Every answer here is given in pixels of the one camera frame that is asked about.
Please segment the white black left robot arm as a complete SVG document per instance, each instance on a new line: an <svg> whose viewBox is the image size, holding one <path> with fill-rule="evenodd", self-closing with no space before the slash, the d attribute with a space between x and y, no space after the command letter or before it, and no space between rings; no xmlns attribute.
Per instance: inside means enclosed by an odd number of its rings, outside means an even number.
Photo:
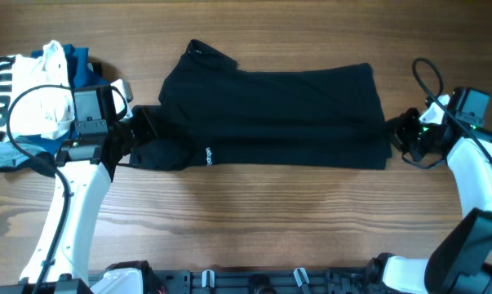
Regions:
<svg viewBox="0 0 492 294"><path fill-rule="evenodd" d="M0 293L89 293L91 242L119 161L157 137L147 109L130 118L76 122L77 137L56 155L58 176L45 225L20 280Z"/></svg>

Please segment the black t-shirt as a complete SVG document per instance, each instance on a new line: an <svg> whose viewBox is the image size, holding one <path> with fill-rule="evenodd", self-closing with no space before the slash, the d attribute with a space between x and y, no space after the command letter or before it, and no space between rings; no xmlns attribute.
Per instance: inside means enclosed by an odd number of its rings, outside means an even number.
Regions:
<svg viewBox="0 0 492 294"><path fill-rule="evenodd" d="M193 39L148 109L157 136L133 167L220 164L383 170L392 154L367 63L303 72L247 72Z"/></svg>

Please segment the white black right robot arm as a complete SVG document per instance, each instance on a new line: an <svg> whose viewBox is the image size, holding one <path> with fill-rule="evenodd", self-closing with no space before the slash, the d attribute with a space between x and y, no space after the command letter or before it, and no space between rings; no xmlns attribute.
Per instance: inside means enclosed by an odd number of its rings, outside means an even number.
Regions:
<svg viewBox="0 0 492 294"><path fill-rule="evenodd" d="M428 259L382 253L358 287L365 293L492 293L492 132L457 114L427 120L408 109L386 123L413 158L439 153L456 180L463 219Z"/></svg>

